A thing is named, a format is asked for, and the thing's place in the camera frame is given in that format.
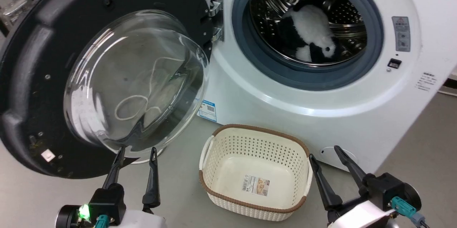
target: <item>barcode label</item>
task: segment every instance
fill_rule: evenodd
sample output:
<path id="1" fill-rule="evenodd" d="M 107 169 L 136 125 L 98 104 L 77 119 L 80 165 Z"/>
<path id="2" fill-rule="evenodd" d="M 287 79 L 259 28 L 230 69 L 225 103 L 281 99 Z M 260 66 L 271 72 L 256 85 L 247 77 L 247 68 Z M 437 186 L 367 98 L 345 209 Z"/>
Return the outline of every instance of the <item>barcode label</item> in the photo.
<path id="1" fill-rule="evenodd" d="M 198 116 L 203 117 L 205 119 L 211 120 L 213 122 L 217 122 L 216 118 L 216 104 L 204 100 L 201 103 L 200 109 L 197 113 Z"/>
<path id="2" fill-rule="evenodd" d="M 252 194 L 267 196 L 269 187 L 269 180 L 252 175 L 245 175 L 245 178 L 243 179 L 243 187 L 241 189 Z"/>
<path id="3" fill-rule="evenodd" d="M 243 181 L 243 190 L 248 192 L 248 184 L 249 184 L 249 177 L 248 175 L 245 176 L 245 180 Z"/>

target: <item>blue sticker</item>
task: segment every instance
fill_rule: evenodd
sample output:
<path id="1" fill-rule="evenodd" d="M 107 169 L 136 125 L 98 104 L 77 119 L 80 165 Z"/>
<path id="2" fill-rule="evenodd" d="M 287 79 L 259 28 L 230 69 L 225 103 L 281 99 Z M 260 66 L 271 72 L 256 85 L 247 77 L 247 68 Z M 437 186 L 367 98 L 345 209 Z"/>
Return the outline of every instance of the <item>blue sticker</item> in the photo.
<path id="1" fill-rule="evenodd" d="M 204 119 L 211 120 L 213 122 L 217 122 L 216 118 L 216 104 L 204 100 L 201 103 L 199 112 L 197 113 L 198 116 L 203 117 Z"/>

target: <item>stainless steel drum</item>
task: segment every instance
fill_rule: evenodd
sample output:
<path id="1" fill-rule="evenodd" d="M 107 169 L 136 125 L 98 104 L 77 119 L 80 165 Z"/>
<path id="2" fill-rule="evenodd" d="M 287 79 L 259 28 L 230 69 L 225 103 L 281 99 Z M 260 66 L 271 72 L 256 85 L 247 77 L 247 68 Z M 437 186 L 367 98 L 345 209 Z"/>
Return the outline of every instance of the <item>stainless steel drum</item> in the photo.
<path id="1" fill-rule="evenodd" d="M 362 16 L 349 0 L 307 0 L 318 5 L 327 14 L 329 26 L 342 46 L 341 56 L 335 62 L 310 63 L 295 58 L 278 36 L 277 25 L 282 15 L 302 0 L 250 0 L 250 13 L 260 37 L 282 57 L 310 66 L 336 65 L 361 53 L 367 44 L 367 31 Z"/>

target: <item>warning label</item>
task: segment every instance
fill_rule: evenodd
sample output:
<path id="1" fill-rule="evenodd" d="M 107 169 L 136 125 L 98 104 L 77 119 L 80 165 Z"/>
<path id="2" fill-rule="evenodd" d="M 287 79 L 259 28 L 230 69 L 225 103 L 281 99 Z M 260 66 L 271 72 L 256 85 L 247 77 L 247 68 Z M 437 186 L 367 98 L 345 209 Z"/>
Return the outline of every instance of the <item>warning label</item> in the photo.
<path id="1" fill-rule="evenodd" d="M 395 50 L 409 52 L 411 50 L 410 22 L 406 16 L 392 16 L 395 31 Z"/>
<path id="2" fill-rule="evenodd" d="M 201 103 L 199 112 L 197 113 L 198 116 L 203 117 L 205 119 L 211 120 L 213 122 L 217 122 L 216 118 L 216 104 L 204 100 Z"/>
<path id="3" fill-rule="evenodd" d="M 416 83 L 416 88 L 423 91 L 430 91 L 436 84 L 437 80 L 431 73 L 424 72 Z"/>

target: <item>washing machine door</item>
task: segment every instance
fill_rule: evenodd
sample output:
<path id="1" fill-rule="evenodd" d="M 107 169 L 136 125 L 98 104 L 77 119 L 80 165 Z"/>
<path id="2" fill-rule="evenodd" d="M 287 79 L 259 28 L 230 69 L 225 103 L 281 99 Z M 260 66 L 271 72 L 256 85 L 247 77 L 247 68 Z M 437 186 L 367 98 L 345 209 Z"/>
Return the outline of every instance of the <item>washing machine door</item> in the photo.
<path id="1" fill-rule="evenodd" d="M 147 160 L 195 116 L 212 24 L 205 0 L 34 0 L 0 61 L 0 136 L 23 165 L 72 179 Z"/>

